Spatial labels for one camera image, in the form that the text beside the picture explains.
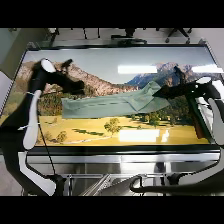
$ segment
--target wire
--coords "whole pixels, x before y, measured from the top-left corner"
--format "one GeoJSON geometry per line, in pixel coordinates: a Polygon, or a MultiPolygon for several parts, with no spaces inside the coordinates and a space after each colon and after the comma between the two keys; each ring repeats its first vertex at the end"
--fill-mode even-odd
{"type": "Polygon", "coordinates": [[[48,157],[49,157],[49,159],[50,159],[50,161],[51,161],[51,166],[52,166],[52,169],[53,169],[53,172],[54,172],[54,175],[55,175],[56,172],[55,172],[54,164],[53,164],[53,162],[52,162],[52,159],[51,159],[51,155],[50,155],[49,149],[48,149],[47,144],[46,144],[46,142],[45,142],[45,138],[44,138],[44,135],[43,135],[43,132],[42,132],[42,129],[41,129],[40,122],[38,122],[38,123],[39,123],[38,126],[39,126],[39,129],[40,129],[40,133],[41,133],[42,139],[43,139],[43,141],[44,141],[44,145],[45,145],[45,148],[46,148],[46,150],[47,150],[48,157]]]}

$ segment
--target floor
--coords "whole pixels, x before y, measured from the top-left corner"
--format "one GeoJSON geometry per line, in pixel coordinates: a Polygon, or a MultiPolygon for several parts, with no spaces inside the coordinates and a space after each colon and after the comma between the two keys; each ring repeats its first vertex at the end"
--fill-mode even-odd
{"type": "MultiPolygon", "coordinates": [[[[155,28],[147,28],[146,30],[137,29],[134,37],[136,38],[166,38],[170,29],[161,28],[160,31],[156,31],[155,28]]],[[[59,28],[60,35],[56,36],[55,41],[63,40],[80,40],[84,39],[84,34],[82,28],[59,28]]],[[[124,35],[124,30],[114,29],[114,28],[101,28],[100,36],[102,39],[110,39],[112,34],[121,34],[124,35]]],[[[86,35],[88,39],[97,39],[97,29],[96,28],[87,28],[86,35]]],[[[174,36],[182,36],[179,32],[176,32],[174,36]]],[[[224,68],[224,28],[194,28],[190,34],[192,37],[204,37],[208,40],[220,66],[224,68]]],[[[47,167],[45,172],[48,173],[51,167],[47,167]]],[[[21,186],[8,174],[5,164],[0,160],[0,196],[2,195],[21,195],[21,186]]]]}

